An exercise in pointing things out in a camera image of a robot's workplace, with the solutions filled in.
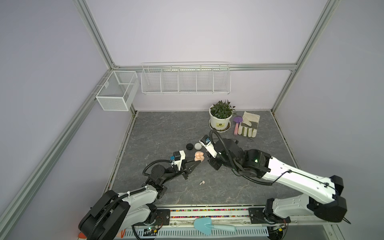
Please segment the black earbud charging case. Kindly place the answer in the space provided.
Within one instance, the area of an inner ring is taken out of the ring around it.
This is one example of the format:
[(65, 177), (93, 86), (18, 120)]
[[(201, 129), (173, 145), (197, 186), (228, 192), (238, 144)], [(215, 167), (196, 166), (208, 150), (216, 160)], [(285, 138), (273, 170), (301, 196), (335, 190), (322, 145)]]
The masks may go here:
[(186, 145), (186, 149), (187, 149), (187, 150), (193, 150), (193, 149), (194, 149), (194, 145), (191, 144), (191, 143), (188, 143), (188, 144)]

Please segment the white earbud charging case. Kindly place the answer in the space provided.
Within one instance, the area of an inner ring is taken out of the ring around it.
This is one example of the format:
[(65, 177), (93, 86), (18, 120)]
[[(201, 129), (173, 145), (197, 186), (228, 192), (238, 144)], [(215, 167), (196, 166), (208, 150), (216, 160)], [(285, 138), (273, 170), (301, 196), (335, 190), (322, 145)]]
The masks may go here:
[(199, 151), (199, 150), (202, 149), (202, 145), (201, 145), (200, 143), (196, 143), (196, 144), (194, 145), (194, 148), (195, 148), (195, 150)]

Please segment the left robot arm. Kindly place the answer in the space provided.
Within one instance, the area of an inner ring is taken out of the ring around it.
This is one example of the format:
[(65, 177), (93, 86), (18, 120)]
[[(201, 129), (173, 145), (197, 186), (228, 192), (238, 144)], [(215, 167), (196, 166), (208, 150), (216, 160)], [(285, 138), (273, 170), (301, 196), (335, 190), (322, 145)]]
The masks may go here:
[(189, 174), (201, 163), (199, 160), (156, 160), (148, 164), (143, 175), (147, 177), (139, 189), (116, 193), (105, 192), (79, 223), (79, 230), (88, 240), (112, 240), (126, 227), (138, 223), (153, 223), (157, 206), (155, 201), (167, 191), (164, 183)]

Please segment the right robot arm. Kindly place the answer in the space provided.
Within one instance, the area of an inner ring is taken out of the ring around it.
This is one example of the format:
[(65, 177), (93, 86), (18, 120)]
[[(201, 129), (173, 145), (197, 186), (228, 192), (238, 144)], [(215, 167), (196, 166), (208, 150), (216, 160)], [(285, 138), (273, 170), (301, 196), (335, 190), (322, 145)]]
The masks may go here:
[(313, 175), (261, 150), (243, 150), (238, 141), (225, 139), (215, 130), (203, 136), (200, 143), (207, 150), (209, 163), (215, 170), (227, 167), (236, 176), (252, 183), (263, 186), (278, 183), (300, 192), (296, 197), (267, 199), (261, 221), (287, 223), (293, 216), (315, 216), (331, 223), (346, 220), (347, 201), (341, 195), (343, 178)]

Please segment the pink earbud charging case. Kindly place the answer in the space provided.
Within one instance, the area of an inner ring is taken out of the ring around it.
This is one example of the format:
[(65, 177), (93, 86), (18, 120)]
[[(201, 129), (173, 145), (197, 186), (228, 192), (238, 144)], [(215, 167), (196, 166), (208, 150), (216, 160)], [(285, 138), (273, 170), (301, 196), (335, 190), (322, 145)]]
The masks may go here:
[(200, 161), (202, 162), (203, 160), (205, 159), (205, 156), (204, 156), (204, 153), (203, 152), (195, 152), (195, 157), (194, 157), (194, 161)]

